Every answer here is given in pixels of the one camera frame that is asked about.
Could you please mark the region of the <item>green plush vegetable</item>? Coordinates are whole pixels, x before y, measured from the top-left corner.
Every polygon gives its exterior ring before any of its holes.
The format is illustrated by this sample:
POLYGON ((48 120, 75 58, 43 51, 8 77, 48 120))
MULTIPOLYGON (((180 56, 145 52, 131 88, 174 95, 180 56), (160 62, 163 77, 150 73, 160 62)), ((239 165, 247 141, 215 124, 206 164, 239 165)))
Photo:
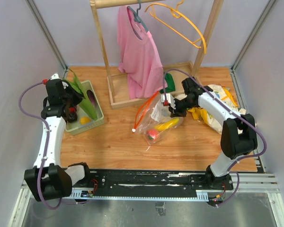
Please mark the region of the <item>green plush vegetable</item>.
POLYGON ((75 92, 79 94, 81 101, 78 103, 79 107, 90 117, 92 120, 96 120, 98 118, 97 113, 89 98, 87 96, 87 90, 84 88, 83 84, 79 80, 78 76, 73 70, 70 70, 73 73, 72 81, 68 79, 63 79, 63 82, 66 82, 70 85, 75 92))

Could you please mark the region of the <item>purple plush eggplant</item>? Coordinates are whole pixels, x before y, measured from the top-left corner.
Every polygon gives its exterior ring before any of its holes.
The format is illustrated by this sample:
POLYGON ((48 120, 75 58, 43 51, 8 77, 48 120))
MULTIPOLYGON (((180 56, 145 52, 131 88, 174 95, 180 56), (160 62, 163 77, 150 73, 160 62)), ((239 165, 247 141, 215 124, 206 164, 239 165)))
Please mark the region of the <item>purple plush eggplant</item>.
POLYGON ((93 105, 93 107, 96 106, 96 98, 95 98, 95 95, 93 93, 92 90, 87 90, 87 96, 89 98, 89 101, 91 102, 91 104, 93 105))

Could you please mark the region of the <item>yellow plush banana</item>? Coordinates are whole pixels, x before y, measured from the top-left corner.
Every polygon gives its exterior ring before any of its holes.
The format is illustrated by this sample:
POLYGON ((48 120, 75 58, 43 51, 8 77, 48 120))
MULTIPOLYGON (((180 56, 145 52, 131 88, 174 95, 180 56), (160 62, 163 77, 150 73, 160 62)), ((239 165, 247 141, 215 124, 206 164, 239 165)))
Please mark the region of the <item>yellow plush banana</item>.
POLYGON ((179 123, 180 119, 179 118, 172 118, 170 121, 167 121, 163 124, 158 124, 154 127, 154 129, 158 131, 165 131, 168 129, 171 129, 173 127, 176 127, 179 123))

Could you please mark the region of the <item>yellow plush fruit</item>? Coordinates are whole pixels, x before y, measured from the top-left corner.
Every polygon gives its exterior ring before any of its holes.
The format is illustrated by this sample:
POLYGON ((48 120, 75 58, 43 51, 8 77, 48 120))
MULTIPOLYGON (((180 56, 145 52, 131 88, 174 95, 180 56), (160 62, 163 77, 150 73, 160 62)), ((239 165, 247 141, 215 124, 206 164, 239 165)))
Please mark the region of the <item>yellow plush fruit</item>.
POLYGON ((87 116, 81 117, 80 118, 80 124, 81 125, 85 125, 91 122, 91 119, 87 116))

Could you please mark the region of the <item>clear zip top bag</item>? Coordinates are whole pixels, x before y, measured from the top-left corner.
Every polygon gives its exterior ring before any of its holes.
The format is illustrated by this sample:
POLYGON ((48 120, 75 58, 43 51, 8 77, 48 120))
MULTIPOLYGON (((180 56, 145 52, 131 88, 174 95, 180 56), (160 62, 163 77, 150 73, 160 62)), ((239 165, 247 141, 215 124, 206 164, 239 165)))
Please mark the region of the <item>clear zip top bag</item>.
POLYGON ((147 99, 147 101, 138 109, 135 116, 132 132, 135 134, 141 134, 149 145, 153 145, 166 137, 171 130, 181 125, 181 123, 183 122, 183 117, 176 118, 180 119, 176 127, 165 131, 159 131, 160 136, 155 141, 150 141, 147 139, 146 132, 149 129, 154 129, 156 125, 163 124, 172 119, 170 117, 169 108, 161 103, 161 93, 158 91, 149 99, 147 99))

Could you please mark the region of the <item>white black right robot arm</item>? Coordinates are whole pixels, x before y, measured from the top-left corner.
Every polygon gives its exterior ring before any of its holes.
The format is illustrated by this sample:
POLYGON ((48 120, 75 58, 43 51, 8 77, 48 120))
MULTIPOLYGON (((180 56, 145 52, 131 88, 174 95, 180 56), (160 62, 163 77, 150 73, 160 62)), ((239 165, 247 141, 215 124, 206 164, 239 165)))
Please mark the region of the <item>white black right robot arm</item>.
POLYGON ((186 97, 179 100, 163 93, 161 101, 168 106, 171 117, 185 117, 186 111, 200 107, 209 112, 222 126, 221 153, 207 167, 204 183, 210 189, 220 186, 229 170, 240 158, 257 149, 255 119, 250 114, 240 114, 225 104, 209 86, 201 86, 194 77, 182 81, 186 97))

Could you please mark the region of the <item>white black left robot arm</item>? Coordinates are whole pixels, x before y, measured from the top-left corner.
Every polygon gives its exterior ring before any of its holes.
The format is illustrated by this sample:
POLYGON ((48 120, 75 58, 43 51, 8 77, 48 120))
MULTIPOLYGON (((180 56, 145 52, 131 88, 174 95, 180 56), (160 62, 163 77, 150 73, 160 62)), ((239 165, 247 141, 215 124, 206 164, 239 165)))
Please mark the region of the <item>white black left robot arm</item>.
POLYGON ((43 132, 40 149, 33 168, 24 173, 24 180, 36 201, 62 199, 71 195, 75 185, 87 187, 92 175, 86 163, 76 163, 66 169, 61 167, 61 147, 66 124, 77 120, 76 106, 83 95, 65 79, 53 74, 41 82, 47 91, 40 115, 21 110, 27 116, 42 121, 43 132))

